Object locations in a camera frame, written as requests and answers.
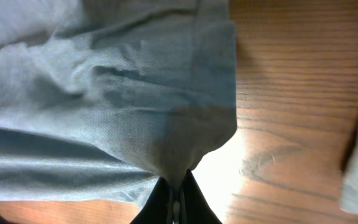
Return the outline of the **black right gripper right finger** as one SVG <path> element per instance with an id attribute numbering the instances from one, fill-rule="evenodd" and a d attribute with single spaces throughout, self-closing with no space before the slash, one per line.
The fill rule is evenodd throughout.
<path id="1" fill-rule="evenodd" d="M 191 170 L 180 187 L 180 223 L 182 224 L 222 224 L 209 207 Z"/>

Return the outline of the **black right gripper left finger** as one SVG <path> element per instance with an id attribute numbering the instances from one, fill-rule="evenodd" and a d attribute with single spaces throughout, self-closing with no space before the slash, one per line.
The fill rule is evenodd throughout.
<path id="1" fill-rule="evenodd" d="M 167 224 L 170 188 L 167 181 L 160 177 L 146 204 L 131 224 Z"/>

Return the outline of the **grey shorts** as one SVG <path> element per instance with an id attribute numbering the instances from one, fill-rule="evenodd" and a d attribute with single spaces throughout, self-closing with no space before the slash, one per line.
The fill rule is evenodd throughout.
<path id="1" fill-rule="evenodd" d="M 0 201 L 144 204 L 236 132 L 227 1 L 0 1 Z"/>

